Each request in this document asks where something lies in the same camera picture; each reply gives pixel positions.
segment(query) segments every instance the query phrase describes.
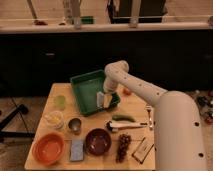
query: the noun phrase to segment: green tray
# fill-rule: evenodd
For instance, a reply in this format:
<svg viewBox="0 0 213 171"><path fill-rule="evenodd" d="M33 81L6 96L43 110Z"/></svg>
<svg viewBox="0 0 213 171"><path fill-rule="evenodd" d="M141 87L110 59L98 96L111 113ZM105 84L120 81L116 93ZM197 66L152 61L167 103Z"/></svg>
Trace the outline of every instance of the green tray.
<svg viewBox="0 0 213 171"><path fill-rule="evenodd" d="M105 74L103 70L78 75L70 78L78 108L82 115L89 116L96 112L104 110L97 107L97 92L103 92L103 83ZM109 108L116 107L120 102L117 93L112 94L112 101Z"/></svg>

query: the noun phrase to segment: black stand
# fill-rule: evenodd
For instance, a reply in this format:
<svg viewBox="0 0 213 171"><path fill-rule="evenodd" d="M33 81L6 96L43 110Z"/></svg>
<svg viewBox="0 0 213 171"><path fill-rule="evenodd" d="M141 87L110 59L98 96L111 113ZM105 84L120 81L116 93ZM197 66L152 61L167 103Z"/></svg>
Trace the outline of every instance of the black stand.
<svg viewBox="0 0 213 171"><path fill-rule="evenodd" d="M26 137L34 137L34 133L24 133L24 132L5 132L2 131L4 127L18 114L27 114L28 109L26 106L23 104L19 105L14 109L5 119L3 119L0 122L0 142L4 141L4 138L9 138L9 137L20 137L20 138L26 138Z"/></svg>

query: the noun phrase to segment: green fruit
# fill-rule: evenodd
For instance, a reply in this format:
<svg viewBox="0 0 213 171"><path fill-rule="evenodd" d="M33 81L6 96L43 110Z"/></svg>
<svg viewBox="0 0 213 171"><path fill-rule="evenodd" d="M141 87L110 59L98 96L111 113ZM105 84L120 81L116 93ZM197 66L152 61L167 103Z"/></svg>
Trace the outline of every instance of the green fruit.
<svg viewBox="0 0 213 171"><path fill-rule="evenodd" d="M112 115L112 120L115 120L115 121L130 121L130 122L135 122L135 119L132 116L121 115L121 114L114 114L114 115Z"/></svg>

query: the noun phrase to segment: cabinet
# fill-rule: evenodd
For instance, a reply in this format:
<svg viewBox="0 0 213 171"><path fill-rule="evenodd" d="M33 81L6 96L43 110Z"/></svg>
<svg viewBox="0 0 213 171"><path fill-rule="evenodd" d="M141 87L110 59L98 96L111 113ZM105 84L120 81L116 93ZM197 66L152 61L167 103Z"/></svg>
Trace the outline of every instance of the cabinet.
<svg viewBox="0 0 213 171"><path fill-rule="evenodd" d="M0 83L14 96L47 95L54 82L124 59L166 89L212 89L212 39L212 30L0 35Z"/></svg>

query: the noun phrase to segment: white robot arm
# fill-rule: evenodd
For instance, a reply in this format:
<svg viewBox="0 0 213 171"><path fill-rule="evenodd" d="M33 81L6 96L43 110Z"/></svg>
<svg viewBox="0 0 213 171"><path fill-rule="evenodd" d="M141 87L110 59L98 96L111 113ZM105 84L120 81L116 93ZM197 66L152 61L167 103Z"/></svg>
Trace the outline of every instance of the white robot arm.
<svg viewBox="0 0 213 171"><path fill-rule="evenodd" d="M157 171L207 171L197 105L187 94L167 91L128 74L126 61L105 67L104 91L112 93L118 83L152 105L154 110L155 161Z"/></svg>

